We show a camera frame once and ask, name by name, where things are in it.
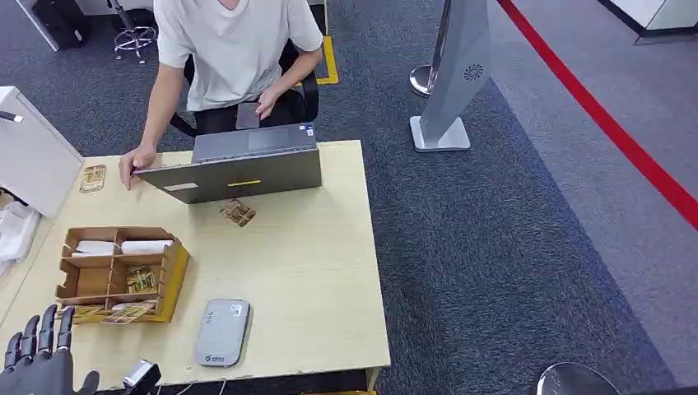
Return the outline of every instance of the man's arm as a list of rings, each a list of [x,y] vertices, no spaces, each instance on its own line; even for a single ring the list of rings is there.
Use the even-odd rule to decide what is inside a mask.
[[[303,78],[306,78],[315,69],[320,59],[323,58],[321,49],[318,48],[312,52],[301,52],[291,65],[291,68],[259,96],[257,114],[259,114],[260,119],[265,119],[272,113],[274,104],[279,96],[291,89],[295,84],[301,82]]]
[[[119,175],[126,189],[131,189],[131,174],[134,168],[146,168],[155,159],[157,143],[177,110],[183,75],[183,68],[160,63],[148,102],[148,114],[141,144],[124,154],[119,162]]]

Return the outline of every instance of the red floor stripe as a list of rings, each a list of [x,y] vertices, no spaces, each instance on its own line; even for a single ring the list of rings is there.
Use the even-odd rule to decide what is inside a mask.
[[[536,32],[511,0],[498,0],[501,7],[519,28],[523,36],[538,52],[551,71],[557,76],[577,103],[616,144],[637,170],[698,230],[698,202],[642,149],[615,119],[594,99],[560,58]]]

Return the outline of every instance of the robot finger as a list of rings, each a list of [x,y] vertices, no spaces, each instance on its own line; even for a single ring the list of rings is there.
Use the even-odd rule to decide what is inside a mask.
[[[36,327],[38,325],[38,315],[29,318],[29,321],[26,322],[20,346],[20,359],[26,357],[34,358],[34,355],[36,355]]]
[[[68,307],[61,317],[61,328],[58,331],[58,343],[56,344],[56,349],[66,349],[70,350],[70,343],[72,342],[72,316],[75,315],[75,308]]]
[[[7,344],[7,352],[5,353],[5,371],[15,369],[15,364],[20,359],[20,340],[21,332],[17,332],[10,337],[10,341]]]
[[[54,352],[54,321],[56,319],[56,305],[51,304],[41,319],[41,331],[39,332],[39,353],[46,353],[49,357]]]

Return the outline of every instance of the table leg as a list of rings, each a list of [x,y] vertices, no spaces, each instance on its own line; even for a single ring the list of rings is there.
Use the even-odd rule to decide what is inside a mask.
[[[380,373],[380,368],[366,368],[366,391],[373,391],[375,386],[375,380],[378,379],[378,373]]]

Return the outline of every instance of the black pants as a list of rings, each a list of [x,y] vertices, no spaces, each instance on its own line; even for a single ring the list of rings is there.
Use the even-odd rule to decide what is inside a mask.
[[[201,134],[230,132],[235,130],[238,118],[238,106],[232,105],[224,109],[206,109],[194,113],[197,130]],[[259,123],[259,127],[288,125],[301,123],[305,120],[305,102],[303,95],[289,90],[279,97],[272,113]]]

